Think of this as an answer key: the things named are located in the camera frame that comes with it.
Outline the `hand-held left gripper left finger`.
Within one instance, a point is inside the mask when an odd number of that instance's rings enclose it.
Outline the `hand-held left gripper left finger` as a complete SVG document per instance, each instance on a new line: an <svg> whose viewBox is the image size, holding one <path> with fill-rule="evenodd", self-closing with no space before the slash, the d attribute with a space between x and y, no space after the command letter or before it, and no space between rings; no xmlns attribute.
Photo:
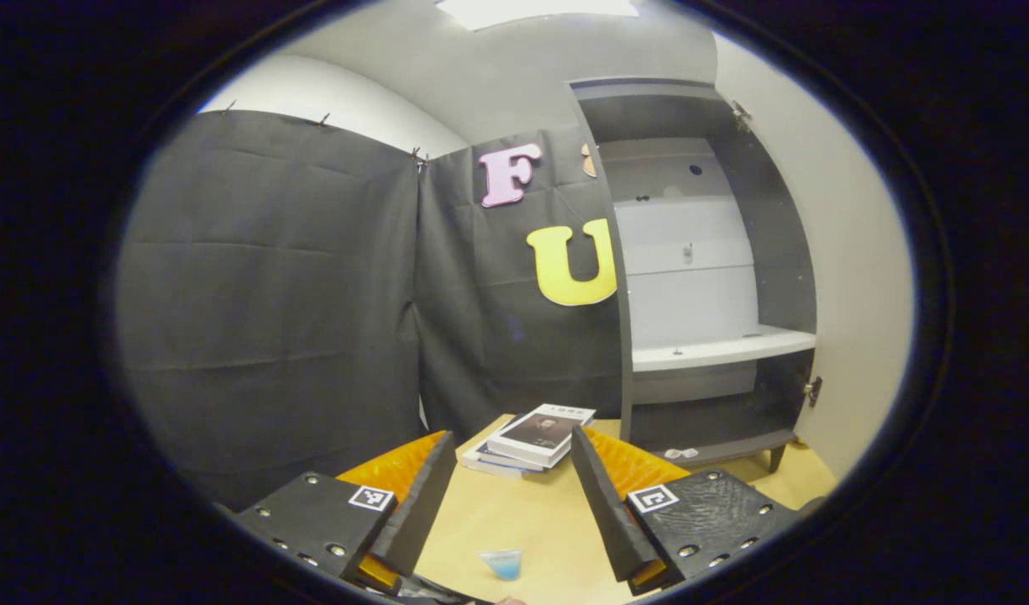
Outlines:
<svg viewBox="0 0 1029 605"><path fill-rule="evenodd" d="M437 430L338 476L304 471L230 519L308 570L395 597L413 576L456 465L453 434Z"/></svg>

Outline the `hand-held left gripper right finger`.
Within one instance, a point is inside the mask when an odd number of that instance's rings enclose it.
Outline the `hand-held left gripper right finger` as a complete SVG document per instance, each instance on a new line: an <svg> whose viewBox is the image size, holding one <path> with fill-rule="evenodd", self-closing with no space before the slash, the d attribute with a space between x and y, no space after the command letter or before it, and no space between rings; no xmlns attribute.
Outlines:
<svg viewBox="0 0 1029 605"><path fill-rule="evenodd" d="M802 511L717 468L691 472L599 430L570 457L613 574L637 597L717 573L802 520Z"/></svg>

